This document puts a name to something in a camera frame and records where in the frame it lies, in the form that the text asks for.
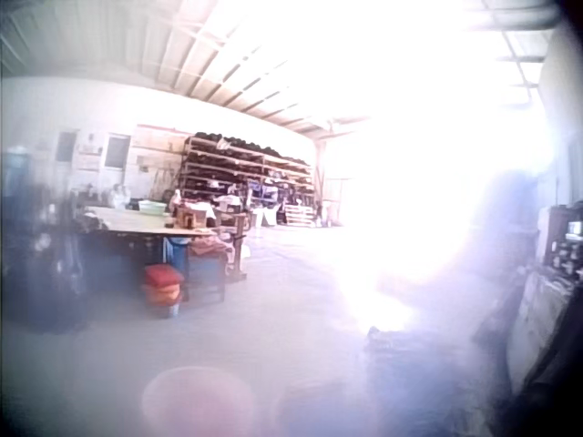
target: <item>concrete floor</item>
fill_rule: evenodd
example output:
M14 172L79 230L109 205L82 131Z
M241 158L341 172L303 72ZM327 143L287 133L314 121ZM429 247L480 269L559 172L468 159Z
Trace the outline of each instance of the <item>concrete floor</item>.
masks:
M256 402L253 435L275 435L274 405L289 390L341 381L367 394L365 333L379 323L431 331L455 350L464 378L483 380L491 360L470 338L500 291L461 274L422 288L373 280L361 269L372 255L350 240L345 229L254 230L248 279L229 285L224 303L184 304L172 320L115 287L89 297L83 330L37 333L5 320L5 417L28 435L146 435L147 384L169 369L205 366L245 381Z

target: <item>wooden table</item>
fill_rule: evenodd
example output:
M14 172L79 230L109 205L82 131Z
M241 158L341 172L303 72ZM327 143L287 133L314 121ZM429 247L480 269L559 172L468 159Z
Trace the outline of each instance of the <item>wooden table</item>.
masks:
M163 237L207 237L217 235L212 229L165 228L164 217L150 216L131 209L90 207L112 232L121 234L151 234Z
M165 228L164 217L151 216L131 209L113 209L102 207L90 207L96 216L102 219L110 232L118 234L141 234L144 237L207 237L217 235L216 231L225 231L227 227L219 226L215 230L208 228L182 229ZM235 262L230 274L232 281L246 279L247 275L240 270L240 253L243 235L245 214L232 214L236 218L236 227L233 236L235 248Z

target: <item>person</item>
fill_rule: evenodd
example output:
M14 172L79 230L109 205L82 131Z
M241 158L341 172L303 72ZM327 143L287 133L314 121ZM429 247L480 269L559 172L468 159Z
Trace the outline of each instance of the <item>person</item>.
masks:
M107 204L111 208L126 209L130 200L129 189L121 184L116 184L113 189L109 191L107 196Z

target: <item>storage rack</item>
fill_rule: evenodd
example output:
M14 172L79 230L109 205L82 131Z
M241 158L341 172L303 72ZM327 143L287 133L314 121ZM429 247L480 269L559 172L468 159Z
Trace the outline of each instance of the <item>storage rack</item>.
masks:
M189 137L185 140L184 156L178 176L178 188L184 198L192 198L196 194L220 196L227 194L228 186L242 184L244 190L240 195L246 205L253 201L263 206L272 206L281 200L281 197L273 199L255 196L247 199L249 183L254 181L255 186L259 185L261 193L264 186L285 188L284 184L288 184L292 189L299 188L302 191L299 196L313 204L311 166L243 147L229 146L226 149L219 149L217 145L217 141L198 137ZM205 158L211 158L215 162L212 165L204 163ZM192 187L197 182L211 181L220 184L221 188L215 190L208 187Z

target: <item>white container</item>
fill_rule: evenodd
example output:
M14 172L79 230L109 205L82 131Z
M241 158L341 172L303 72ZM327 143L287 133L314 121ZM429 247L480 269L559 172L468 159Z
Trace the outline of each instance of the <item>white container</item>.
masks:
M166 204L160 202L152 202L150 200L140 200L139 212L148 214L150 216L162 216L166 210Z

